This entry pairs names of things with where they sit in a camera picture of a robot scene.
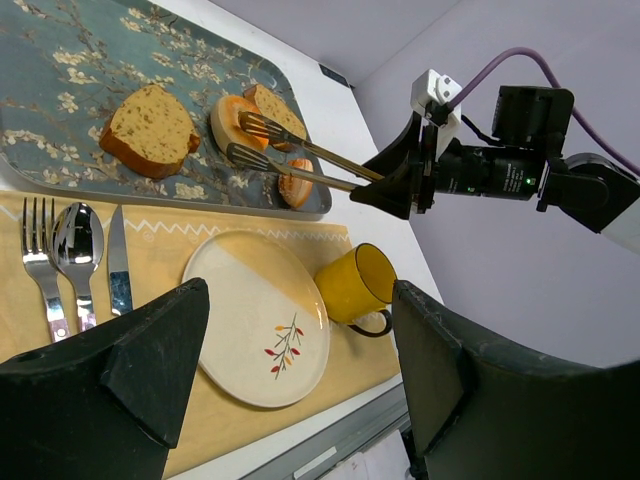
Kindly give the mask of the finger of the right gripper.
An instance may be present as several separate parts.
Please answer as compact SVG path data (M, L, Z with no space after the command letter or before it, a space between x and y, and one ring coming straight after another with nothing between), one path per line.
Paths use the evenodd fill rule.
M368 205L401 220L408 220L420 186L420 163L404 159L369 160L369 170L383 176L381 180L356 187L350 194L352 202Z
M423 117L413 112L399 136L363 166L385 181L421 175L425 167L421 132Z

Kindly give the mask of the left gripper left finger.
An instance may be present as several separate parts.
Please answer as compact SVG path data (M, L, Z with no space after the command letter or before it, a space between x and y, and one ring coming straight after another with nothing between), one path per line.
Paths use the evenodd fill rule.
M180 437L209 317L194 278L1 365L4 479L159 479Z

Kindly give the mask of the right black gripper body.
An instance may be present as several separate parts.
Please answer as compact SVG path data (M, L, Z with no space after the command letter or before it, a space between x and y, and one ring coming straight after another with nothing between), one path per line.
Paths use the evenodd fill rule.
M511 147L463 145L454 138L436 154L437 129L422 129L420 153L425 172L419 191L419 211L432 208L434 195L528 200L539 189L543 160L536 153Z

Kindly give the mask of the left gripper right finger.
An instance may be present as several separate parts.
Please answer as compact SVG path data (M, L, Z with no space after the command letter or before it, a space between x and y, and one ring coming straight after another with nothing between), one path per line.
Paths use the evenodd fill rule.
M432 479L635 479L639 364L544 354L393 290L394 336L417 455Z

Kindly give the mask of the metal serving tongs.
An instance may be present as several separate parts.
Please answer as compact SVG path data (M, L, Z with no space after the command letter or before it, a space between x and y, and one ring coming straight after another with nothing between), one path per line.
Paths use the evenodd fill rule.
M375 183L384 178L382 174L376 173L363 165L358 165L340 155L294 135L277 122L272 121L261 114L241 112L238 114L238 119L241 129L245 133L273 140L276 143L290 143L295 147L300 147L344 171L369 181L370 183ZM360 188L360 185L352 182L340 180L323 174L313 173L298 167L289 166L288 164L278 163L270 157L238 143L230 143L227 146L226 156L236 165L251 170L289 175L294 178L318 183L329 188L346 192L351 192L356 188Z

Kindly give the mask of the orange glazed bagel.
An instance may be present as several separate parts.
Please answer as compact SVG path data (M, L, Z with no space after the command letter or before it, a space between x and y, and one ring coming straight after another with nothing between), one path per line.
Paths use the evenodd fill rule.
M231 143L249 147L259 153L264 153L269 145L268 139L251 135L240 127L239 114L242 112L260 114L253 103L237 95L220 97L210 113L214 139L223 155Z

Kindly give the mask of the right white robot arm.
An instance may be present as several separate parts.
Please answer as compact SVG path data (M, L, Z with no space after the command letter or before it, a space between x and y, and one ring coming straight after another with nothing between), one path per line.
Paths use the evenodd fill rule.
M537 198L623 248L639 250L639 180L590 153L564 157L574 96L564 88L503 86L492 133L435 102L366 162L381 179L350 193L353 202L407 220L437 193L514 201Z

